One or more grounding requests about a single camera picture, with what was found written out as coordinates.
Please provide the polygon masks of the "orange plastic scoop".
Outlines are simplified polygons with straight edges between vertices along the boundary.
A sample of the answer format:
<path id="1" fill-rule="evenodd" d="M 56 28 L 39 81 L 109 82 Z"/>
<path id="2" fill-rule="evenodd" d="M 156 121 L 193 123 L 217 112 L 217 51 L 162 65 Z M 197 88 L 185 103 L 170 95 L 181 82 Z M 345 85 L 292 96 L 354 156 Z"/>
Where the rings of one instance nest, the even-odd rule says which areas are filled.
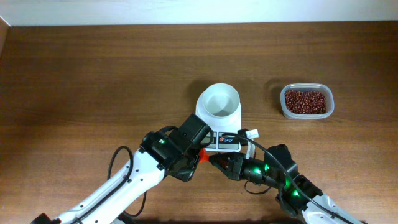
<path id="1" fill-rule="evenodd" d="M 200 151 L 200 160 L 199 163 L 203 163 L 203 162 L 208 162 L 209 161 L 209 155 L 206 153 L 206 149 L 202 148 Z"/>

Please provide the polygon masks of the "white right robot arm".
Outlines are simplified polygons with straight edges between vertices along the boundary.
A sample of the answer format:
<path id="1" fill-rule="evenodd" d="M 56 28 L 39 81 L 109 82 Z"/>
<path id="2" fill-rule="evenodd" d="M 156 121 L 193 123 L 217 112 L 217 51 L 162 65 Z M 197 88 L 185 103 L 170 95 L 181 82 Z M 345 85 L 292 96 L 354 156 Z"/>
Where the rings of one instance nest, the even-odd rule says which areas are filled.
<path id="1" fill-rule="evenodd" d="M 302 223 L 362 223 L 299 173 L 284 144 L 268 148 L 262 160 L 229 152 L 212 155 L 208 161 L 231 180 L 277 189 L 275 199 L 281 209 Z"/>

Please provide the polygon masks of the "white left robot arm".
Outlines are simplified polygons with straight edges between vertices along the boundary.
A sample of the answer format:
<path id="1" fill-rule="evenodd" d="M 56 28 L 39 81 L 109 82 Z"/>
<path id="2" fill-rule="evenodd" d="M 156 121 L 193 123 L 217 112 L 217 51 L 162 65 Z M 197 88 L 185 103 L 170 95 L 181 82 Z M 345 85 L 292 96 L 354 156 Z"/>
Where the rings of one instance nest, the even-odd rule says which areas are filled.
<path id="1" fill-rule="evenodd" d="M 126 165 L 77 206 L 50 219 L 45 213 L 34 223 L 112 223 L 139 196 L 168 175 L 183 182 L 192 179 L 213 130 L 191 114 L 180 126 L 166 126 L 147 133 L 138 150 L 129 154 Z"/>

